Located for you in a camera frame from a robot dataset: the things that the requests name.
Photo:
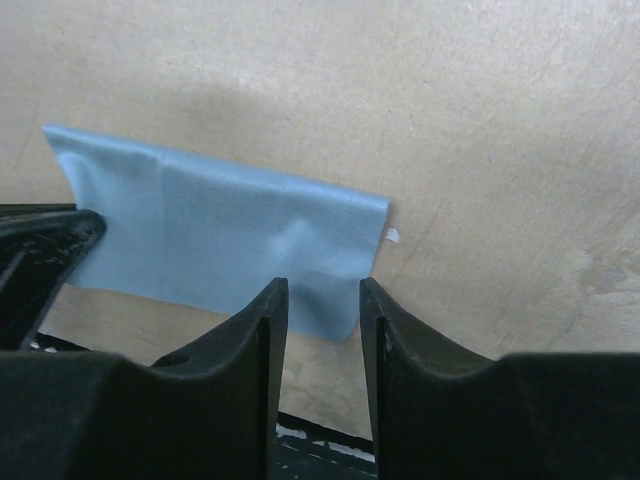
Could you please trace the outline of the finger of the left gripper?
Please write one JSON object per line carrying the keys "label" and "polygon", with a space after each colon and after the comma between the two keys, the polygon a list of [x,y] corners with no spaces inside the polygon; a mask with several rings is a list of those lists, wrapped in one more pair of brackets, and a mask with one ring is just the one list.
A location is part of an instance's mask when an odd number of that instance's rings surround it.
{"label": "finger of the left gripper", "polygon": [[26,350],[71,273],[106,233],[73,204],[1,206],[1,348]]}

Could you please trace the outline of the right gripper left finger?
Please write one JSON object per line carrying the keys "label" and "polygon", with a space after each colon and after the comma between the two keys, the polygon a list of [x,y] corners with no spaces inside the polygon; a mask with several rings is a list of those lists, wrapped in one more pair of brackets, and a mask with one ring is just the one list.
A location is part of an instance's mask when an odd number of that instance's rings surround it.
{"label": "right gripper left finger", "polygon": [[240,312],[152,365],[167,403],[163,474],[268,478],[288,309],[288,282],[275,278]]}

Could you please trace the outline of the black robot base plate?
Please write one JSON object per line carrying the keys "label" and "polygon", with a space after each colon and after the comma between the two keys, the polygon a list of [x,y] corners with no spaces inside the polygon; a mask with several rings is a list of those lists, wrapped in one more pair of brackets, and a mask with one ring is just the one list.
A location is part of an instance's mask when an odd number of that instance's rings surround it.
{"label": "black robot base plate", "polygon": [[[29,352],[68,353],[88,350],[41,332],[27,346]],[[52,461],[29,458],[26,466],[1,467],[1,479],[53,479]],[[332,430],[280,412],[276,425],[271,479],[377,479],[370,440]]]}

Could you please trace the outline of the light blue cleaning cloth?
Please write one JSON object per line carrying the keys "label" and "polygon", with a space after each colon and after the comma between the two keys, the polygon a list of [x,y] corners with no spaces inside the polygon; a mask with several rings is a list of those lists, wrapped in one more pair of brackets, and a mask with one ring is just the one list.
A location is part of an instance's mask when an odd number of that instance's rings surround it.
{"label": "light blue cleaning cloth", "polygon": [[43,132],[76,205],[107,226],[75,285],[231,314],[283,277],[293,331],[350,335],[387,198],[86,130]]}

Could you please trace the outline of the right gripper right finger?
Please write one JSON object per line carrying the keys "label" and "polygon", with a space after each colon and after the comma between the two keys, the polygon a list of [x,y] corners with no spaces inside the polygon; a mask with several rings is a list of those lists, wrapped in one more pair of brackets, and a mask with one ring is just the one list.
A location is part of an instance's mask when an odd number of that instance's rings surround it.
{"label": "right gripper right finger", "polygon": [[377,474],[381,479],[471,479],[477,434],[458,392],[491,366],[404,310],[374,279],[359,287],[361,341]]}

